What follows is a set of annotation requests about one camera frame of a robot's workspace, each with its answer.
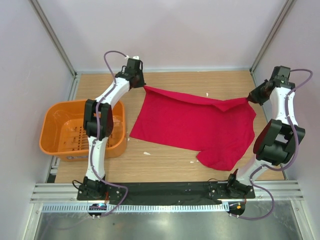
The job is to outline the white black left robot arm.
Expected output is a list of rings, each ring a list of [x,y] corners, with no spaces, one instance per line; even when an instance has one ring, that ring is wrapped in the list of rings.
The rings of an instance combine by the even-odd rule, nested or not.
[[[111,72],[111,85],[97,98],[88,99],[84,105],[83,128],[89,152],[87,171],[78,187],[77,199],[81,201],[102,200],[107,196],[104,162],[107,142],[114,128],[113,108],[132,88],[141,88],[146,84],[140,57],[126,55],[125,59],[127,63],[120,72]]]

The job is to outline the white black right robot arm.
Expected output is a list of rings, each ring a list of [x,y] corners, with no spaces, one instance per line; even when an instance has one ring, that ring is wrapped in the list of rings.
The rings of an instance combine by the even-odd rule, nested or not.
[[[262,106],[270,101],[272,118],[256,138],[251,160],[230,174],[225,192],[231,198],[244,198],[253,191],[253,183],[267,169],[279,172],[284,164],[290,167],[295,161],[299,145],[306,131],[295,118],[294,97],[298,88],[290,82],[292,69],[276,66],[269,80],[252,90],[247,99]]]

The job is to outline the red t shirt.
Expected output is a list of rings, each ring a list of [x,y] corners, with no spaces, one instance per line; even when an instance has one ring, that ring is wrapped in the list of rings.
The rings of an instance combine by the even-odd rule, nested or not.
[[[130,137],[197,151],[208,168],[231,171],[255,139],[256,112],[245,97],[218,100],[144,87]]]

